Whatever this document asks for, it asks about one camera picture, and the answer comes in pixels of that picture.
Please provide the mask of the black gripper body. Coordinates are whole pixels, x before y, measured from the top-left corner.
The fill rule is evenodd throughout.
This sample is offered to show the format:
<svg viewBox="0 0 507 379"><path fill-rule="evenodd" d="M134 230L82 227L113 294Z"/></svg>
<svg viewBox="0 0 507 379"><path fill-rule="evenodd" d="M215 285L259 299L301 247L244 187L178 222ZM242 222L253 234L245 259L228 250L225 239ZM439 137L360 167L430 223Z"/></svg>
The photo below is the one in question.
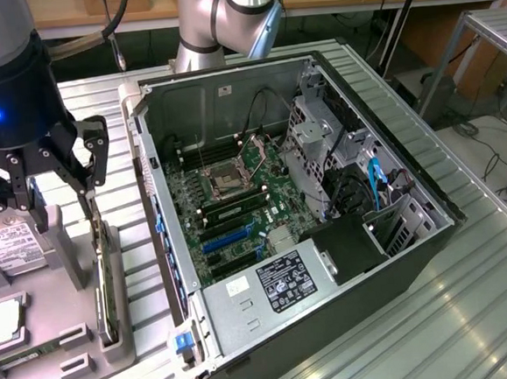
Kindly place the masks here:
<svg viewBox="0 0 507 379"><path fill-rule="evenodd" d="M1 44L0 158L40 148L69 152L76 137L39 34Z"/></svg>

